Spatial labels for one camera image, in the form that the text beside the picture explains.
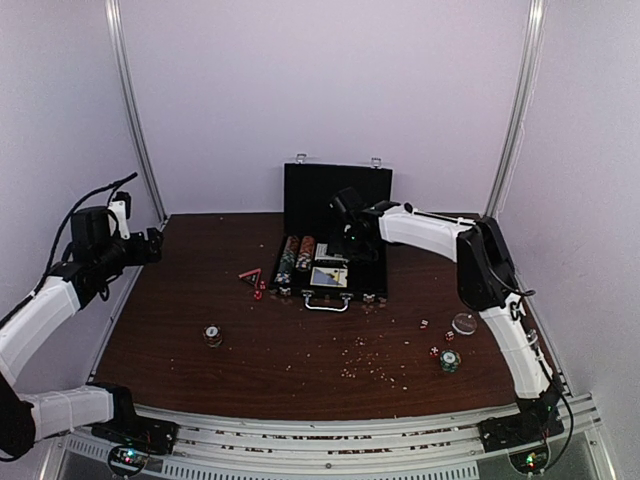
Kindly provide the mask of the black poker set case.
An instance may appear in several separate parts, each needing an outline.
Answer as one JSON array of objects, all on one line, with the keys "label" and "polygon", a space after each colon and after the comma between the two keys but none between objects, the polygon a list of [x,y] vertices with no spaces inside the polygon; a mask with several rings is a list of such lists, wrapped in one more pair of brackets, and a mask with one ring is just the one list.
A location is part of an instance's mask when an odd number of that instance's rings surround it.
[{"label": "black poker set case", "polygon": [[310,310],[320,301],[384,303],[387,249],[377,221],[391,200],[393,171],[380,166],[286,163],[283,235],[269,290],[300,297]]}]

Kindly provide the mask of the triangular all-in button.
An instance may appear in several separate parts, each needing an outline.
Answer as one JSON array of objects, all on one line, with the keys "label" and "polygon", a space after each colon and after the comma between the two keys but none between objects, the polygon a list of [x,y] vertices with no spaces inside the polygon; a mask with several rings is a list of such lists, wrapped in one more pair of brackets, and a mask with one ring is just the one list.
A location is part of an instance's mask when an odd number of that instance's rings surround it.
[{"label": "triangular all-in button", "polygon": [[261,280],[262,269],[256,268],[238,275],[238,279],[250,285],[256,285]]}]

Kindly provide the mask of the clear round dealer button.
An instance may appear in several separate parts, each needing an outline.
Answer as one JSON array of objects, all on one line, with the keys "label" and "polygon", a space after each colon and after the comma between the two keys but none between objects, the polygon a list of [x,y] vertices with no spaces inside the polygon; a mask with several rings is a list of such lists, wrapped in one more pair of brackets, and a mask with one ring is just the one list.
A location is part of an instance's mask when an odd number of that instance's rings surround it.
[{"label": "clear round dealer button", "polygon": [[451,326],[457,334],[471,336],[477,331],[478,322],[471,313],[458,313],[453,317]]}]

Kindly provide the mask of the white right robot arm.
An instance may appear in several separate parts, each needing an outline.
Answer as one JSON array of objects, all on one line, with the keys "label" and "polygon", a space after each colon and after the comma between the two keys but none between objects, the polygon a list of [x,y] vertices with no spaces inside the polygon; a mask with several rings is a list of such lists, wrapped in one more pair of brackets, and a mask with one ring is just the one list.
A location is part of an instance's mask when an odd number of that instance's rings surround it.
[{"label": "white right robot arm", "polygon": [[524,299],[534,292],[518,285],[496,220],[453,218],[391,201],[366,207],[345,192],[330,200],[330,208],[341,219],[342,248],[351,260],[370,259],[374,249],[386,242],[429,251],[456,264],[458,296],[479,314],[497,341],[517,400],[538,402],[514,417],[513,433],[530,442],[545,431],[559,390],[537,333],[525,320]]}]

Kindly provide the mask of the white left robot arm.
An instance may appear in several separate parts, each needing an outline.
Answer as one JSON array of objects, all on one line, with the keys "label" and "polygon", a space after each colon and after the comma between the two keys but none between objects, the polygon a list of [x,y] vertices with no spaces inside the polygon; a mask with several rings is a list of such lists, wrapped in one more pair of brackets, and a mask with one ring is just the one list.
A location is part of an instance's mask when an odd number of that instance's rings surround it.
[{"label": "white left robot arm", "polygon": [[123,444],[149,442],[163,451],[161,428],[137,414],[128,388],[110,384],[18,395],[17,379],[33,354],[67,320],[104,291],[129,266],[156,263],[163,235],[156,228],[124,239],[108,234],[81,258],[51,268],[1,321],[1,459],[15,461],[35,443],[94,425]]}]

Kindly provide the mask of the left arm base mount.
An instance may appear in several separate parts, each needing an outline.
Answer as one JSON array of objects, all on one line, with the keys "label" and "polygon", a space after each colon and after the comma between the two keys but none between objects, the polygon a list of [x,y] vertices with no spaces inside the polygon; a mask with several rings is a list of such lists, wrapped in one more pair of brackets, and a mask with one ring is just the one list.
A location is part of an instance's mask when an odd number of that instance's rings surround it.
[{"label": "left arm base mount", "polygon": [[177,423],[139,415],[131,391],[124,386],[104,382],[89,383],[112,397],[113,416],[94,423],[94,437],[114,443],[107,454],[107,466],[116,475],[129,479],[140,474],[153,455],[171,454],[177,440]]}]

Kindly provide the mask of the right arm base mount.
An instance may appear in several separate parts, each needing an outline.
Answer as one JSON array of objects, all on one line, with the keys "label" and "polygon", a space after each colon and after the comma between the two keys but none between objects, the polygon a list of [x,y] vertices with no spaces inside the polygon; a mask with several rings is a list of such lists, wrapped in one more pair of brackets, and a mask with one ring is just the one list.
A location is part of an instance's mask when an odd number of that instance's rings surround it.
[{"label": "right arm base mount", "polygon": [[558,410],[561,399],[547,392],[535,400],[518,400],[516,414],[481,421],[478,431],[484,452],[507,450],[518,473],[542,475],[552,464],[549,440],[565,431]]}]

